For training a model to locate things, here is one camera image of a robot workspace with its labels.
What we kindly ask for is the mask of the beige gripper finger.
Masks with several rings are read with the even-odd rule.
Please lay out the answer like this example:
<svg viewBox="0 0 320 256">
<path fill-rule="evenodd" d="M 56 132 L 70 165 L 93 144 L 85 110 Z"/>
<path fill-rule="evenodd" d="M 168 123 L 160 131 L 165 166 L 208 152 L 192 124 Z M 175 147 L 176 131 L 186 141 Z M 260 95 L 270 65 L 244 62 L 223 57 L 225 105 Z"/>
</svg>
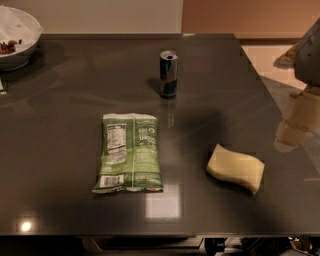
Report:
<svg viewBox="0 0 320 256">
<path fill-rule="evenodd" d="M 320 87 L 308 85 L 289 96 L 289 105 L 276 131 L 274 147 L 290 152 L 320 125 Z"/>
</svg>

